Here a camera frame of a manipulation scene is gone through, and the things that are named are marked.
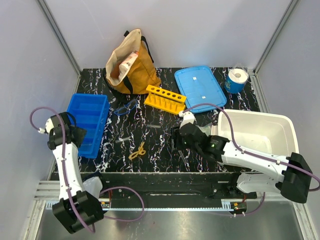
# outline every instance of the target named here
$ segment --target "blue plastic tray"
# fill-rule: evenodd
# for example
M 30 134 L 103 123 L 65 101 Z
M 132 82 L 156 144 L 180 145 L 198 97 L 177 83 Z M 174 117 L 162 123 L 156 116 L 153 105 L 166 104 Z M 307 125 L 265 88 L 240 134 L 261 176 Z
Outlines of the blue plastic tray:
M 174 74 L 180 93 L 186 96 L 186 107 L 197 104 L 211 103 L 223 107 L 227 98 L 217 82 L 212 71 L 207 66 L 194 66 L 176 71 Z M 216 107 L 203 105 L 191 110 L 192 113 L 202 113 L 214 110 Z
M 67 112 L 75 117 L 77 127 L 87 131 L 79 148 L 79 156 L 97 158 L 109 107 L 106 95 L 73 94 Z

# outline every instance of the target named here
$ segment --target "metal floor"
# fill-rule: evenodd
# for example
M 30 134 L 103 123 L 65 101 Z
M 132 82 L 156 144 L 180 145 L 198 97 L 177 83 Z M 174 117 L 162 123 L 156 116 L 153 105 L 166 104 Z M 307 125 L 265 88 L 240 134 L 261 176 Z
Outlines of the metal floor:
M 249 202 L 249 210 L 258 202 Z M 128 218 L 136 212 L 106 213 Z M 286 202 L 265 202 L 259 212 L 247 217 L 217 216 L 210 212 L 146 212 L 137 222 L 104 219 L 96 233 L 85 229 L 69 234 L 51 210 L 45 210 L 37 240 L 303 240 L 294 207 Z

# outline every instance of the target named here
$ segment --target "blue container lid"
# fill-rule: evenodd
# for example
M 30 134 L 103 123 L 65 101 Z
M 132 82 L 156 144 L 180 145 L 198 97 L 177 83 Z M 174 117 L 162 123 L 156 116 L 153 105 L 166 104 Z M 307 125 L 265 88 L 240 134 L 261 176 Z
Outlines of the blue container lid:
M 217 82 L 212 71 L 207 66 L 194 66 L 181 69 L 174 74 L 180 93 L 186 96 L 186 107 L 191 108 L 197 104 L 211 103 L 223 107 L 227 98 Z M 216 107 L 203 105 L 190 112 L 202 113 L 211 111 Z

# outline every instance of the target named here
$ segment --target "black mount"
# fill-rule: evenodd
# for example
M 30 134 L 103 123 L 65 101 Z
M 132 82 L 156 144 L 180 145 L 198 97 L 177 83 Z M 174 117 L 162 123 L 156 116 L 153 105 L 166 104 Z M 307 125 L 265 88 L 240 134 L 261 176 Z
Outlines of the black mount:
M 99 200 L 87 191 L 78 191 L 76 196 L 72 197 L 72 200 L 76 203 L 76 209 L 88 226 L 104 218 L 104 211 Z M 69 199 L 61 198 L 59 203 L 52 206 L 52 211 L 53 215 L 70 234 L 84 228 L 72 210 Z
M 229 139 L 218 136 L 207 136 L 199 127 L 192 123 L 187 123 L 181 128 L 176 127 L 171 130 L 173 136 L 171 145 L 178 150 L 190 148 L 196 150 L 203 158 L 208 161 L 222 161 L 221 156 L 225 154 L 223 151 Z
M 77 127 L 75 117 L 69 112 L 62 112 L 59 113 L 59 115 L 64 123 L 63 126 L 65 130 L 65 142 L 67 144 L 70 144 L 72 142 L 77 146 L 77 148 L 80 148 L 82 142 L 85 139 L 87 130 Z M 68 116 L 72 118 L 74 125 L 72 125 Z M 49 141 L 47 142 L 47 145 L 50 150 L 55 150 L 56 147 L 61 145 L 63 142 L 62 127 L 56 115 L 51 117 L 51 121 L 54 128 L 52 128 L 49 132 Z
M 312 174 L 306 160 L 299 153 L 293 152 L 291 156 L 286 159 L 289 160 L 289 164 L 306 170 Z M 275 184 L 275 186 L 281 191 L 281 195 L 293 202 L 305 204 L 307 202 L 311 177 L 289 166 L 286 171 L 282 172 L 282 174 L 284 175 L 283 182 Z

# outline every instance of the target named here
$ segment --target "gold scissors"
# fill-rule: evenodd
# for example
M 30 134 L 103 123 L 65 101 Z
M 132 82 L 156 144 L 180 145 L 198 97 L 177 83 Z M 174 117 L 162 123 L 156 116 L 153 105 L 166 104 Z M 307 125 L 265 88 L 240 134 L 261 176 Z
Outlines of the gold scissors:
M 144 144 L 145 142 L 143 141 L 140 146 L 138 147 L 138 151 L 133 152 L 132 154 L 130 154 L 129 159 L 135 159 L 136 157 L 138 157 L 138 155 L 145 155 L 146 154 L 146 150 L 144 150 Z

